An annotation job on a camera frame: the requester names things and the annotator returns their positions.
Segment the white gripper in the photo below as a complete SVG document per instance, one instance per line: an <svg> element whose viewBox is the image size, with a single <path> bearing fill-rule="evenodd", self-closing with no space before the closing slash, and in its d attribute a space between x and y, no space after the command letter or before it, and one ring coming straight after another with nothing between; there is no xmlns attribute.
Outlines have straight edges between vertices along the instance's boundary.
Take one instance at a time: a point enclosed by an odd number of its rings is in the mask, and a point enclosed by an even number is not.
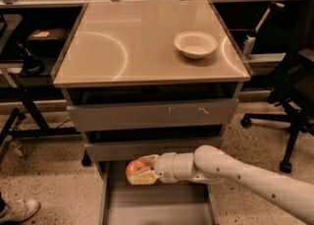
<svg viewBox="0 0 314 225"><path fill-rule="evenodd" d="M178 181L173 169L173 162L176 154L174 152L162 155L150 154L139 157L140 161L145 162L149 167L154 166L154 170L147 170L128 176L132 185L153 185L159 178L162 183L173 184Z"/></svg>

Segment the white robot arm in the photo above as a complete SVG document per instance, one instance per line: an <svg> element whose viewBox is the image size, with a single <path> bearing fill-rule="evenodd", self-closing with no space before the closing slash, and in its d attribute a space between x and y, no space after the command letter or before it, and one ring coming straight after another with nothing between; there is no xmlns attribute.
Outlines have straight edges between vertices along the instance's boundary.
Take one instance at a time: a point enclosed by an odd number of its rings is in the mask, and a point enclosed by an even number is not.
<svg viewBox="0 0 314 225"><path fill-rule="evenodd" d="M211 145L189 153L141 156L128 164L126 176L134 186L158 181L218 184L232 180L307 225L314 225L313 185L243 163Z"/></svg>

